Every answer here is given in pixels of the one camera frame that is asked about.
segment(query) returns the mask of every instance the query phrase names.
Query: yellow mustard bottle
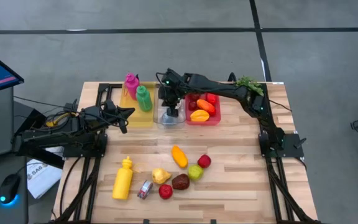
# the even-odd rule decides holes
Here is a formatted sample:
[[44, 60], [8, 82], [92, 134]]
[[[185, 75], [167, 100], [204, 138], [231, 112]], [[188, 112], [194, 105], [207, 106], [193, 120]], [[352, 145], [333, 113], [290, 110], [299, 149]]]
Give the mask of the yellow mustard bottle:
[[117, 172], [114, 188], [112, 189], [112, 197], [119, 200], [127, 200], [133, 171], [131, 170], [132, 161], [127, 156], [122, 160], [122, 168]]

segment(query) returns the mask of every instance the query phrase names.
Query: green apple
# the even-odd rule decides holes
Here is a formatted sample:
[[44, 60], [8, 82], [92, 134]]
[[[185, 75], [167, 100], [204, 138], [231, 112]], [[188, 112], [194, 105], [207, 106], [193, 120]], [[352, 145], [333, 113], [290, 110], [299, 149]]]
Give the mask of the green apple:
[[199, 165], [189, 166], [188, 174], [191, 180], [198, 180], [203, 175], [203, 168]]

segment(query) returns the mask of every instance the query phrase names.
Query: wooden tabletop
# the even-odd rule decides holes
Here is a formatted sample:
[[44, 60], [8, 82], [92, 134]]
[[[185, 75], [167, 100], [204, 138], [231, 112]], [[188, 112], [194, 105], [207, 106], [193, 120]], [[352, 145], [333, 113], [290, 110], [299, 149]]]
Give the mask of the wooden tabletop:
[[[85, 82], [79, 108], [93, 106], [99, 82]], [[285, 86], [267, 83], [271, 100], [289, 107]], [[121, 89], [114, 89], [112, 100], [119, 105]], [[151, 223], [275, 223], [272, 196], [264, 158], [258, 142], [259, 124], [241, 108], [236, 100], [220, 97], [222, 120], [217, 126], [189, 126], [183, 129], [129, 128], [122, 134], [119, 128], [107, 129], [108, 146], [101, 160], [98, 185], [93, 207], [92, 223], [139, 223], [147, 218]], [[271, 104], [274, 121], [286, 133], [295, 130], [291, 112]], [[187, 155], [189, 165], [196, 164], [202, 154], [212, 159], [203, 177], [191, 182], [187, 190], [174, 190], [173, 196], [162, 200], [158, 185], [142, 200], [137, 197], [145, 180], [152, 180], [154, 168], [172, 173], [187, 173], [172, 159], [171, 148], [176, 144]], [[121, 161], [130, 156], [135, 169], [128, 200], [111, 197], [114, 179]], [[57, 193], [54, 212], [58, 215], [63, 181], [75, 158], [65, 162]], [[288, 188], [299, 206], [311, 218], [317, 219], [305, 168], [295, 159], [283, 159]], [[83, 168], [81, 159], [67, 182], [63, 210], [78, 192]], [[279, 190], [283, 219], [287, 218], [283, 197]], [[84, 196], [81, 219], [85, 218], [88, 194]]]

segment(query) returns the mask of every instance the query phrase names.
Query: pink bottle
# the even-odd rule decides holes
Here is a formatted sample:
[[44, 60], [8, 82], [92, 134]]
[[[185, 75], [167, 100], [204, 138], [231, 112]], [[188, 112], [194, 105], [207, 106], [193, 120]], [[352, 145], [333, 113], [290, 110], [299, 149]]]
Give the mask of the pink bottle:
[[125, 77], [125, 86], [133, 100], [136, 100], [136, 88], [139, 86], [139, 80], [133, 73], [128, 73]]

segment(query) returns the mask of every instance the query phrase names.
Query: yellow bottle cap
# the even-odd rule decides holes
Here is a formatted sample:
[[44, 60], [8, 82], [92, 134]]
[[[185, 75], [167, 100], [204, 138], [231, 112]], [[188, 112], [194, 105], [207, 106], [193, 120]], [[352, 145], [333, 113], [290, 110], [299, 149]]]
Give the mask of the yellow bottle cap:
[[132, 161], [129, 159], [129, 156], [127, 156], [126, 159], [122, 160], [122, 166], [128, 169], [132, 167]]

